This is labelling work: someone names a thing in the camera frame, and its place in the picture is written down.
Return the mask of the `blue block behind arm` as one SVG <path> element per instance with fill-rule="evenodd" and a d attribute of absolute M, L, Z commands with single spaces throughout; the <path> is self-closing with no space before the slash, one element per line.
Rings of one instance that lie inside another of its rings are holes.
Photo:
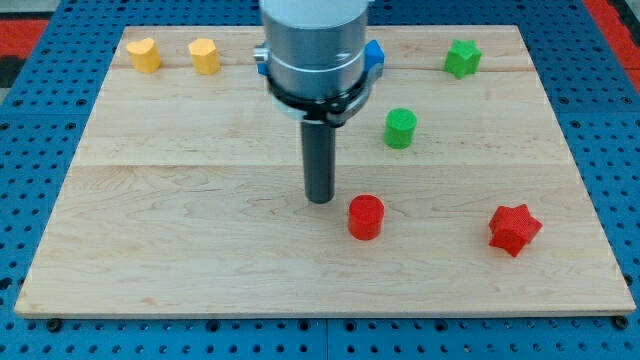
<path fill-rule="evenodd" d="M 262 76 L 268 75 L 268 65 L 266 62 L 259 62 L 257 64 L 257 72 Z"/>

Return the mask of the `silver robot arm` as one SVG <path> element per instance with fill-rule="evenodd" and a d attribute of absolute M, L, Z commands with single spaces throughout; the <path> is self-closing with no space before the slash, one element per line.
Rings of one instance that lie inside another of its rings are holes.
<path fill-rule="evenodd" d="M 366 39 L 368 0 L 261 0 L 263 45 L 254 58 L 284 112 L 343 126 L 367 102 L 385 54 Z"/>

